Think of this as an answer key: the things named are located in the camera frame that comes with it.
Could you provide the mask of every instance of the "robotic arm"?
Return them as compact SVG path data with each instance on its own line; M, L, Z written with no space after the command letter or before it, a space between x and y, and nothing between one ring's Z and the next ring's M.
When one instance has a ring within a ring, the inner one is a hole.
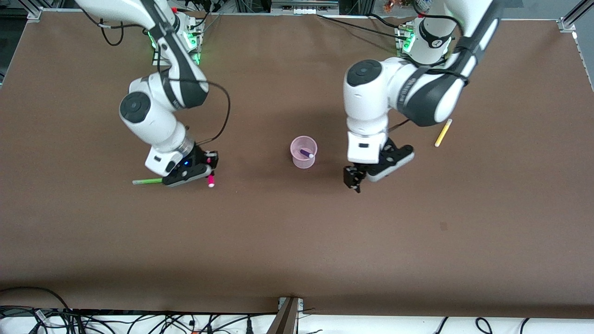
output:
M369 59L351 66L343 86L349 128L347 158L354 163L343 171L349 188L360 193L365 177L377 182L413 159L412 146L398 148L388 137L391 108L420 127L441 123L450 116L497 29L502 10L501 0L434 0L431 12L441 11L462 22L463 36L444 68L418 67L402 58L383 62ZM424 18L419 30L432 27L444 31L416 34L413 46L417 49L410 52L413 60L415 55L421 64L439 60L443 54L439 49L449 40L454 26L446 18Z
M174 112L200 106L208 95L206 77L188 56L188 45L178 32L186 29L183 13L174 14L166 0L77 0L81 8L108 20L143 26L171 67L138 78L119 106L124 124L151 145L145 165L163 176L166 185L178 185L210 175L217 152L204 152L186 133Z

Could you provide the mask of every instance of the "yellow marker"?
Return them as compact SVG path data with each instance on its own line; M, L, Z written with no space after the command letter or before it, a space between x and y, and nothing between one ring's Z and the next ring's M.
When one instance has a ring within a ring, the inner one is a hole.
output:
M441 130L440 136L437 137L437 140L435 141L435 146L436 147L439 147L440 146L441 141L446 136L447 130L450 128L450 124L451 124L451 118L448 119L447 122L445 122L444 128Z

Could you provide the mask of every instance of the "purple marker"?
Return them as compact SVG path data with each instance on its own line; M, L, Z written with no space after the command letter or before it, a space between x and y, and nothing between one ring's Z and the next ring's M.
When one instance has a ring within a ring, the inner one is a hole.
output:
M299 150L299 152L300 152L301 154L303 154L304 156L306 156L306 157L310 158L310 159L314 157L314 155L313 155L313 154L311 154L310 152L308 152L308 151L306 151L306 150L304 150L304 149L301 149L301 150Z

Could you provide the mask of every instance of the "gray floor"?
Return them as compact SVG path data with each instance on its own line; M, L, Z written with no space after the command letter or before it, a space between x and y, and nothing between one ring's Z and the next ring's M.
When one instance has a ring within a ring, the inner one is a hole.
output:
M505 18L519 19L557 19L568 13L579 0L505 0ZM373 12L384 14L382 9L385 0L376 0ZM0 8L0 73L5 74L18 40L22 34L25 21L14 15L5 15L7 11ZM414 15L412 10L394 9L396 16ZM594 74L594 10L590 10L576 24L577 41L582 51L585 67Z

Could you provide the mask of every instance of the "cable connector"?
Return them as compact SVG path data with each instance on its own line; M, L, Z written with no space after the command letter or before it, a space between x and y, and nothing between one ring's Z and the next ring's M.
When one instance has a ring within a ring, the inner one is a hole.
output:
M252 319L248 317L248 326L245 328L245 334L254 334L254 329L252 328Z

